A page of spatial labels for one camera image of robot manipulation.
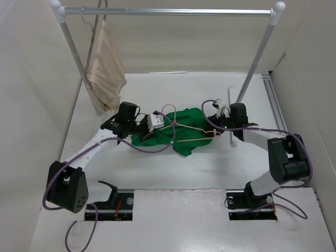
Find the pink wire hanger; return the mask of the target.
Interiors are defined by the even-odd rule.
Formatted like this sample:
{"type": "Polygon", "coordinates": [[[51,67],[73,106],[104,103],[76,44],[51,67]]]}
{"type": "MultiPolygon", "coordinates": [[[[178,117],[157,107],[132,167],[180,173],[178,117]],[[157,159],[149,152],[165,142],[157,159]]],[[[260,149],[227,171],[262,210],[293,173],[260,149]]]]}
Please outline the pink wire hanger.
{"type": "Polygon", "coordinates": [[[164,126],[162,128],[159,128],[160,131],[162,130],[165,130],[167,128],[174,128],[175,129],[175,126],[178,126],[178,127],[183,127],[183,128],[187,128],[187,129],[191,129],[191,130],[196,130],[196,131],[200,131],[200,132],[203,132],[204,134],[210,134],[212,133],[213,136],[211,137],[206,137],[206,138],[196,138],[196,139],[187,139],[187,140],[179,140],[179,142],[192,142],[192,141],[202,141],[202,140],[209,140],[209,139],[216,139],[216,138],[219,138],[221,136],[220,132],[217,131],[217,130],[209,130],[209,131],[206,131],[204,129],[201,129],[201,128],[197,128],[197,127],[192,127],[192,126],[189,126],[189,125],[184,125],[184,124],[180,124],[177,122],[177,119],[176,119],[176,113],[177,113],[177,109],[176,109],[176,106],[173,105],[173,104],[165,104],[162,109],[161,109],[161,113],[163,113],[164,109],[166,107],[172,107],[174,109],[173,111],[173,114],[174,114],[174,118],[173,118],[173,122],[170,124],[170,125],[167,125],[167,126],[164,126]]]}

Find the green t shirt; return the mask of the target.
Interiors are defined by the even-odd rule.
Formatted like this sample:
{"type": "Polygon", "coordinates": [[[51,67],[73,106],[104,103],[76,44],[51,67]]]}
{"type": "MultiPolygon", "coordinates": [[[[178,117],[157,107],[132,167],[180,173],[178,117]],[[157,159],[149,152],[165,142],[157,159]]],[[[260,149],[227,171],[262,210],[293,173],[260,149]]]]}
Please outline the green t shirt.
{"type": "MultiPolygon", "coordinates": [[[[167,117],[173,121],[174,114],[170,112],[167,117]]],[[[205,120],[202,111],[199,108],[184,109],[182,111],[177,111],[176,113],[177,122],[184,125],[189,125],[192,127],[197,127],[204,129],[206,131],[212,130],[211,126],[205,120]]],[[[170,125],[167,120],[164,120],[164,126],[170,125]]],[[[165,130],[158,130],[157,137],[144,141],[140,143],[137,141],[137,137],[134,135],[131,137],[131,142],[134,146],[156,146],[169,144],[171,139],[175,134],[175,140],[173,143],[173,150],[181,156],[189,156],[192,151],[197,147],[206,146],[212,142],[212,139],[202,140],[202,141],[192,141],[192,142],[179,142],[179,140],[196,139],[196,138],[206,138],[212,137],[213,134],[204,134],[203,132],[191,130],[183,127],[175,126],[175,132],[172,128],[167,128],[165,130]]]]}

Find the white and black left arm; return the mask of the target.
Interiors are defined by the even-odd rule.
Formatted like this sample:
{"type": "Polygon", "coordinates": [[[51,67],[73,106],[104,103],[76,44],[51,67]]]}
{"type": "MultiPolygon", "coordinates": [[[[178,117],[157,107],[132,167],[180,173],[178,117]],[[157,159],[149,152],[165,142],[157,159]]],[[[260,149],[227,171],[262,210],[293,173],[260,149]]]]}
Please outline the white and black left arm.
{"type": "Polygon", "coordinates": [[[55,205],[55,210],[63,208],[72,213],[78,213],[92,203],[114,207],[117,187],[103,180],[87,182],[87,178],[97,171],[99,161],[125,138],[135,135],[144,140],[164,126],[164,118],[157,112],[146,114],[137,122],[138,110],[136,104],[122,102],[118,112],[100,126],[80,151],[64,162],[52,163],[43,204],[50,202],[55,205]]]}

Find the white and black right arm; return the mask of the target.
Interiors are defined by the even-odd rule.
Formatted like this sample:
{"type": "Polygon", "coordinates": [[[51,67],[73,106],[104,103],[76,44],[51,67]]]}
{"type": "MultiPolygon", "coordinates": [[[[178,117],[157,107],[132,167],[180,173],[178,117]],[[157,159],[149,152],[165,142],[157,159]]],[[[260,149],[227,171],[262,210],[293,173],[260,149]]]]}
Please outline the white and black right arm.
{"type": "Polygon", "coordinates": [[[227,108],[220,99],[210,102],[217,112],[206,120],[217,132],[229,131],[238,140],[268,153],[269,170],[245,185],[243,201],[247,206],[256,206],[263,197],[290,181],[311,179],[312,164],[300,135],[250,123],[243,103],[232,103],[227,108]]]}

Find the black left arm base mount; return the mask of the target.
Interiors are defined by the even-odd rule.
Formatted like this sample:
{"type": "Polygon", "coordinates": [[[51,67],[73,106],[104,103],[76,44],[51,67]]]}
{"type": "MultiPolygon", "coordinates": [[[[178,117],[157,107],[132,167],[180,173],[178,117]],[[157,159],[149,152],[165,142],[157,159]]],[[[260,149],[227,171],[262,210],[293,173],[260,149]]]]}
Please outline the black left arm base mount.
{"type": "Polygon", "coordinates": [[[85,221],[132,221],[134,190],[119,189],[105,181],[98,181],[89,188],[89,200],[85,208],[85,221]]]}

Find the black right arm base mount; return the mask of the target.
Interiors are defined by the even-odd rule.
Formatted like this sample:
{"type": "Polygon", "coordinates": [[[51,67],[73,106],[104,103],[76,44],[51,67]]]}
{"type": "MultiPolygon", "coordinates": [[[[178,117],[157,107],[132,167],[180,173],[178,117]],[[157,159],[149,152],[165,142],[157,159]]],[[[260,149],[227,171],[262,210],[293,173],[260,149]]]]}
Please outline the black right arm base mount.
{"type": "Polygon", "coordinates": [[[228,209],[230,221],[276,221],[277,214],[272,203],[273,197],[271,194],[247,199],[242,190],[226,191],[226,199],[224,200],[224,206],[228,209]]]}

